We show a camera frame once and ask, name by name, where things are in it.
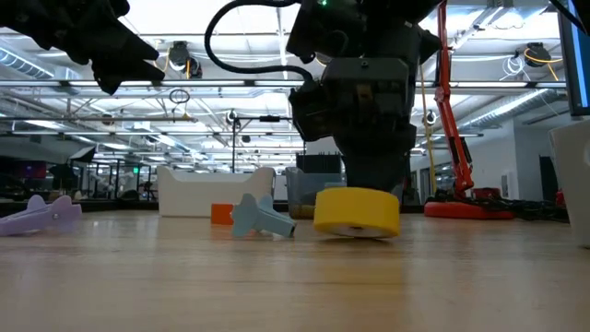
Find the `desk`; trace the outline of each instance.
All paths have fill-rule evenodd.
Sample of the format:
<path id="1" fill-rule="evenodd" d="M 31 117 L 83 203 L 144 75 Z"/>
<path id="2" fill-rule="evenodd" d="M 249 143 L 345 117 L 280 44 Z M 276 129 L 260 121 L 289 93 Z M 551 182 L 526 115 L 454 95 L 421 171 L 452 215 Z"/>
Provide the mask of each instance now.
<path id="1" fill-rule="evenodd" d="M 403 216 L 403 235 L 231 239 L 203 219 L 88 213 L 0 239 L 12 331 L 567 331 L 590 327 L 590 251 L 553 222 Z"/>

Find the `exposed ductwork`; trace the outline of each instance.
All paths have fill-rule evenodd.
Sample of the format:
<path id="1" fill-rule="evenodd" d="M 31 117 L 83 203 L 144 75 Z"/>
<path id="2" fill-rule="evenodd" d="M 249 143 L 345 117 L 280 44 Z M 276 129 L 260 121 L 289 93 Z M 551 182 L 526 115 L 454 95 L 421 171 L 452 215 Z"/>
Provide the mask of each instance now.
<path id="1" fill-rule="evenodd" d="M 519 96 L 504 97 L 478 111 L 480 116 L 460 123 L 459 129 L 498 125 L 515 116 L 530 112 L 543 105 L 558 101 L 562 95 L 555 89 L 538 89 Z"/>
<path id="2" fill-rule="evenodd" d="M 49 65 L 32 56 L 13 49 L 0 41 L 0 64 L 37 79 L 80 79 L 74 70 L 59 65 Z"/>

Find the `computer monitor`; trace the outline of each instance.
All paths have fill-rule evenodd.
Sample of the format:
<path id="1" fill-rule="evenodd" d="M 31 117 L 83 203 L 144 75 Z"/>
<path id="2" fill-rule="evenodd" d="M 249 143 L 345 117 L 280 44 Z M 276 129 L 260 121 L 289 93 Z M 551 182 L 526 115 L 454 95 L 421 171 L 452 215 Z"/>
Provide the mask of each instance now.
<path id="1" fill-rule="evenodd" d="M 568 10 L 579 17 L 572 0 L 568 0 Z M 590 36 L 564 15 L 560 16 L 560 32 L 570 113 L 572 116 L 590 115 Z"/>

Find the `yellow tape roll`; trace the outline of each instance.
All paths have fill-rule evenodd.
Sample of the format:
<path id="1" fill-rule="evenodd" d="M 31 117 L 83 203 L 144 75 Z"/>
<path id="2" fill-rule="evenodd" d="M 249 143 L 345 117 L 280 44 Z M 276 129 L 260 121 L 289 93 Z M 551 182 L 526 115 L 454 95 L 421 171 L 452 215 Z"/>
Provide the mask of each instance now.
<path id="1" fill-rule="evenodd" d="M 399 235 L 399 202 L 386 192 L 330 188 L 317 194 L 313 226 L 317 231 L 359 238 Z"/>

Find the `black cable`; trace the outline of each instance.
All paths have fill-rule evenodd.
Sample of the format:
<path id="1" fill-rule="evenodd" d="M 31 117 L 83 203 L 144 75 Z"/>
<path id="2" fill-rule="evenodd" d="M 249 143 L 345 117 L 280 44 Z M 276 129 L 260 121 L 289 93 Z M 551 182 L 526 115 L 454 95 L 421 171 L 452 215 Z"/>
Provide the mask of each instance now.
<path id="1" fill-rule="evenodd" d="M 213 50 L 211 49 L 211 36 L 213 36 L 213 30 L 228 12 L 232 9 L 237 8 L 239 6 L 272 6 L 276 8 L 291 6 L 293 4 L 299 3 L 298 0 L 284 0 L 284 1 L 273 1 L 273 0 L 234 0 L 227 5 L 223 6 L 217 14 L 211 19 L 209 25 L 206 27 L 205 31 L 205 51 L 209 59 L 213 61 L 213 63 L 219 66 L 222 69 L 227 71 L 238 73 L 238 74 L 265 74 L 265 73 L 276 73 L 276 72 L 283 72 L 283 71 L 290 71 L 303 76 L 303 79 L 313 80 L 313 76 L 307 70 L 295 66 L 295 65 L 269 65 L 263 66 L 258 68 L 241 68 L 233 65 L 228 65 L 223 61 L 219 60 L 214 54 Z"/>

